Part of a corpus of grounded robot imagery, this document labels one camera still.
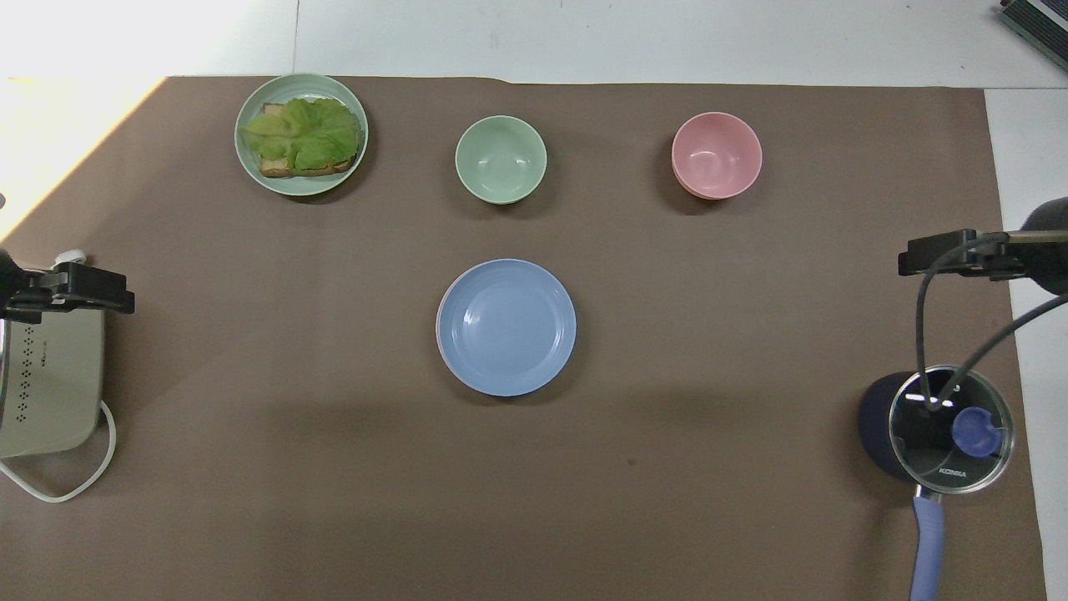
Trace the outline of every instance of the white table surface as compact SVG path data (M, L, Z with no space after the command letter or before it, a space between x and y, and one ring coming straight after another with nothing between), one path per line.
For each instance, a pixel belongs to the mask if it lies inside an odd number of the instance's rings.
M517 82L984 88L1003 217L1012 228L1041 202L1068 195L1068 73L999 22L996 4L4 0L0 74L298 70ZM1027 281L1010 289L1017 315L1049 297ZM1049 599L1068 600L1068 313L1027 327L1017 344L1047 588Z

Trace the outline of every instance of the sandwich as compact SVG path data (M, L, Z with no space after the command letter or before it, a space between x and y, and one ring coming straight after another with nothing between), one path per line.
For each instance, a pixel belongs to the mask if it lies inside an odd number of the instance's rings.
M267 177L343 173L360 146L356 117L334 98L265 102L263 113L239 130Z

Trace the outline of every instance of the lettuce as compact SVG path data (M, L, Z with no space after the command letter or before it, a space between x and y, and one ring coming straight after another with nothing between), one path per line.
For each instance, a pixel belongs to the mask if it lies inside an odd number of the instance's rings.
M282 114L261 114L239 130L252 152L268 160L284 156L289 168L303 171L356 155L360 128L345 105L333 98L294 98Z

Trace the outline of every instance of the blue handle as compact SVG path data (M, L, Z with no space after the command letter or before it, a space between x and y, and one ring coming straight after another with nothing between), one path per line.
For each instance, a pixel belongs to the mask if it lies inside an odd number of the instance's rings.
M920 528L916 567L912 572L912 594L909 601L934 601L938 578L942 570L942 543L945 541L945 519L942 504L924 496L912 497Z

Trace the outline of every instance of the cable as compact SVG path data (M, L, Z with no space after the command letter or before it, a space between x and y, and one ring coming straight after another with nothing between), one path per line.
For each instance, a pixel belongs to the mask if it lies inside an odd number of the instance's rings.
M1008 238L1009 236L1005 232L994 232L977 236L973 240L965 241L944 252L924 272L924 281L920 283L920 292L916 295L916 374L920 375L920 392L923 394L928 408L934 404L931 400L931 386L927 380L927 361L924 357L924 302L927 298L927 287L930 286L931 280L938 274L939 269L949 264L960 253L975 250L985 243L1004 242Z
M12 481L21 487L23 491L32 494L45 503L63 503L78 496L85 489L93 486L93 483L95 483L100 475L104 474L104 471L108 469L108 464L111 463L111 457L115 455L115 418L111 416L111 410L108 409L108 405L105 404L103 399L100 400L100 411L104 412L104 417L108 421L108 453L104 456L104 461L100 462L100 466L96 469L96 472L94 472L88 480L82 483L75 490L63 496L50 496L31 487L29 483L12 472L11 469L4 465L2 461L0 461L0 472L3 472L9 478L12 479Z
M959 368L957 368L956 371L954 371L953 377L949 378L949 381L945 383L945 386L942 388L942 391L939 393L937 398L943 401L948 399L949 396L953 395L954 389L956 389L958 384L963 382L964 378L968 377L968 374L972 371L972 368L978 365L978 363L983 361L983 358L985 358L987 353L992 351L993 348L996 347L998 345L1001 345L1014 332L1020 330L1034 319L1042 315L1046 315L1065 304L1068 304L1068 292L1062 294L1061 296L1047 300L1046 303L1042 303L1041 305L1035 307L1034 310L1012 320L1012 323L1001 329L998 332L998 334L991 336L990 341L987 341L983 345L983 347L979 347L977 351L972 353L972 357L968 358L968 361L964 362L964 365L960 366Z

